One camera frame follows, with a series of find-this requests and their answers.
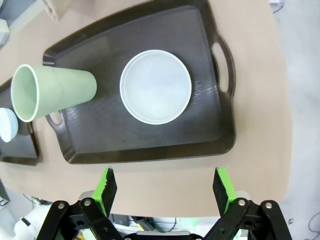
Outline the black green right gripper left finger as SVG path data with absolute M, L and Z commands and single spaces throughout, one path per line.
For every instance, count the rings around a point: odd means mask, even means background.
M 70 205 L 64 200 L 51 204 L 37 240 L 75 240 L 81 230 L 89 229 L 96 240 L 121 240 L 109 220 L 117 184 L 111 167 L 104 170 L 92 196 Z

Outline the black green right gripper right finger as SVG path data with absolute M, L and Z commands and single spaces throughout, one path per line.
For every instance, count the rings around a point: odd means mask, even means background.
M 247 240 L 293 240 L 279 204 L 237 196 L 226 168 L 215 169 L 212 188 L 220 218 L 204 240 L 233 240 L 239 230 L 248 231 Z

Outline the tall pale green cup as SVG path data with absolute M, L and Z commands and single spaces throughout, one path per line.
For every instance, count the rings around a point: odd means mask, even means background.
M 29 64 L 16 69 L 10 87 L 13 109 L 26 123 L 88 102 L 96 92 L 96 78 L 88 71 Z

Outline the light blue bowl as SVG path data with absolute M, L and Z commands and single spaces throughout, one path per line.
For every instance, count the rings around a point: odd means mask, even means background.
M 10 142 L 18 133 L 18 120 L 16 114 L 9 108 L 0 108 L 0 137 L 5 142 Z

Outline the grey white bowl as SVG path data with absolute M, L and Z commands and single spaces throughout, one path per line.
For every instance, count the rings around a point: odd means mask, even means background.
M 134 118 L 149 125 L 163 125 L 187 108 L 192 81 L 178 57 L 150 49 L 138 53 L 125 65 L 119 91 L 123 105 Z

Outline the white foam box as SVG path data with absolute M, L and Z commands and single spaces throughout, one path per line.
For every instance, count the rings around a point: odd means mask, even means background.
M 8 23 L 4 19 L 0 19 L 0 48 L 2 48 L 8 41 L 10 29 Z

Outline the dark brown handled tray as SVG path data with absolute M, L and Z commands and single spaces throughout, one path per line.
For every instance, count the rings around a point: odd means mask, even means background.
M 0 108 L 13 110 L 11 102 L 11 79 L 0 86 Z M 39 150 L 33 125 L 18 121 L 18 131 L 10 142 L 0 137 L 0 162 L 35 166 L 38 164 Z
M 175 120 L 135 119 L 120 95 L 121 73 L 138 53 L 174 54 L 191 77 L 191 98 Z M 236 141 L 236 68 L 209 0 L 150 0 L 102 18 L 49 47 L 43 64 L 91 72 L 95 97 L 47 121 L 70 164 L 122 163 L 221 155 Z

